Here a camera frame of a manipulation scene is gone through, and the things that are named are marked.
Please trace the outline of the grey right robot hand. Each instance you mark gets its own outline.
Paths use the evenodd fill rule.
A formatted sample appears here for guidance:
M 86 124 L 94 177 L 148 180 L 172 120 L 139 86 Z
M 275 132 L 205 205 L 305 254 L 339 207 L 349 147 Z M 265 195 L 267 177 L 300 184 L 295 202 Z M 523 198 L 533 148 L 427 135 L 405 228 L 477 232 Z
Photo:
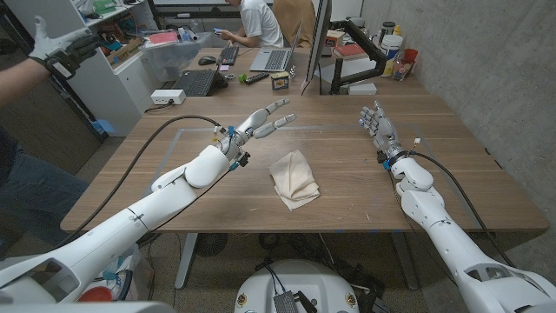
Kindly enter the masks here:
M 372 109 L 364 106 L 360 114 L 359 123 L 373 138 L 377 148 L 377 162 L 390 170 L 397 161 L 407 156 L 407 151 L 400 145 L 396 128 L 385 116 L 378 100 Z

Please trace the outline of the white and black gloved hand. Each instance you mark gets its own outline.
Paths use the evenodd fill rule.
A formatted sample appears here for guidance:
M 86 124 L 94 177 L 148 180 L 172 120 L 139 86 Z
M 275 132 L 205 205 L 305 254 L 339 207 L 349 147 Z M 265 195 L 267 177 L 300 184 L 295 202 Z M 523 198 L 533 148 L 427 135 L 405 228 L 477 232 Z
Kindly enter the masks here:
M 80 64 L 94 56 L 96 49 L 101 46 L 101 38 L 88 28 L 52 38 L 47 34 L 47 24 L 42 17 L 34 16 L 34 21 L 35 44 L 29 57 L 62 80 L 71 79 Z

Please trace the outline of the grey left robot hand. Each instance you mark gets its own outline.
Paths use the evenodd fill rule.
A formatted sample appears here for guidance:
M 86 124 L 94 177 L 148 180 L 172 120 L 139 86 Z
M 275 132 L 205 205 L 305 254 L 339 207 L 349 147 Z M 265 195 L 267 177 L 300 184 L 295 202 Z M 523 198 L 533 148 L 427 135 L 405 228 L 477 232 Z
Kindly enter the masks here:
M 258 109 L 247 119 L 240 123 L 230 139 L 223 139 L 221 151 L 226 158 L 231 161 L 238 159 L 242 154 L 241 147 L 248 142 L 252 137 L 259 139 L 266 137 L 279 129 L 280 127 L 293 122 L 296 119 L 296 114 L 286 115 L 275 122 L 268 123 L 267 118 L 280 107 L 290 103 L 290 100 L 285 98 L 271 103 L 266 108 Z

